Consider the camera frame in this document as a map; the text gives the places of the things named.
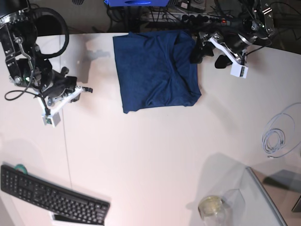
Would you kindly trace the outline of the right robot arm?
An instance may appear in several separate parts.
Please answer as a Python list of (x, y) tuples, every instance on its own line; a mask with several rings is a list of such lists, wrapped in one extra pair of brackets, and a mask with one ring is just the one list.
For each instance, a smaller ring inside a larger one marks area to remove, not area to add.
[[(37, 15), (53, 17), (61, 27), (65, 41), (60, 50), (44, 54), (36, 43), (39, 36)], [(60, 56), (69, 44), (70, 33), (63, 17), (50, 8), (32, 8), (27, 0), (0, 2), (0, 42), (10, 80), (21, 87), (20, 95), (28, 89), (40, 98), (65, 97), (76, 90), (77, 78), (69, 76), (69, 69), (53, 70), (51, 58)]]

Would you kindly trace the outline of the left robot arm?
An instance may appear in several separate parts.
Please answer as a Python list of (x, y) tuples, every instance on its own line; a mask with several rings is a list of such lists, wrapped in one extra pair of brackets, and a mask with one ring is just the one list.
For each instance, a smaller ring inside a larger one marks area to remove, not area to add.
[(197, 37), (190, 54), (192, 64), (200, 64), (203, 57), (213, 57), (215, 44), (220, 44), (220, 55), (215, 67), (222, 69), (234, 63), (244, 66), (247, 48), (258, 40), (271, 44), (274, 24), (272, 8), (265, 0), (240, 0), (241, 12), (234, 16), (215, 1), (215, 15), (191, 17), (191, 31)]

